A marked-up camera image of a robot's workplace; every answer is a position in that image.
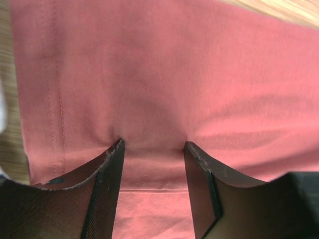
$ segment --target stitching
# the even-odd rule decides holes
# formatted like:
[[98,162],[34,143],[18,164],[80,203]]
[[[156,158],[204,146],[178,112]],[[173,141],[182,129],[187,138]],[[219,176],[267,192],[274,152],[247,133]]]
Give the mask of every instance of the stitching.
[[[55,49],[58,49],[58,42],[57,42],[57,27],[56,27],[56,15],[57,15],[57,8],[56,8],[56,0],[53,2],[54,5],[54,12],[53,12],[53,30],[54,30],[54,41],[55,41]],[[62,127],[62,137],[63,137],[63,152],[62,152],[62,174],[65,173],[65,156],[64,156],[64,150],[65,150],[65,134],[64,134],[64,121],[63,121],[63,110],[62,110],[62,99],[61,99],[61,88],[60,88],[60,74],[58,71],[58,58],[57,55],[54,57],[55,59],[55,77],[58,84],[58,95],[59,95],[59,103],[60,103],[60,115],[61,115],[61,127]]]
[[[42,46],[43,46],[43,58],[44,58],[44,68],[45,68],[45,74],[46,74],[46,84],[47,84],[47,91],[48,91],[48,99],[49,99],[49,110],[50,110],[50,117],[51,117],[51,131],[52,131],[52,144],[53,149],[55,149],[55,141],[54,141],[54,129],[53,129],[53,115],[52,115],[52,106],[51,106],[51,92],[50,92],[50,84],[49,84],[49,75],[48,75],[48,61],[47,61],[47,55],[46,55],[46,47],[44,43],[44,3],[43,0],[41,0],[41,23],[42,23]],[[53,174],[55,177],[56,173],[56,162],[55,157],[53,160]]]

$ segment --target red cloth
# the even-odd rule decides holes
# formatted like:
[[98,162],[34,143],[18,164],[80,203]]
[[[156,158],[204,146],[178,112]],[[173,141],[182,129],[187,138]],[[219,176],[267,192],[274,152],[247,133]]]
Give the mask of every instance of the red cloth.
[[122,137],[115,239],[194,238],[182,148],[319,170],[319,32],[215,0],[11,0],[32,183]]

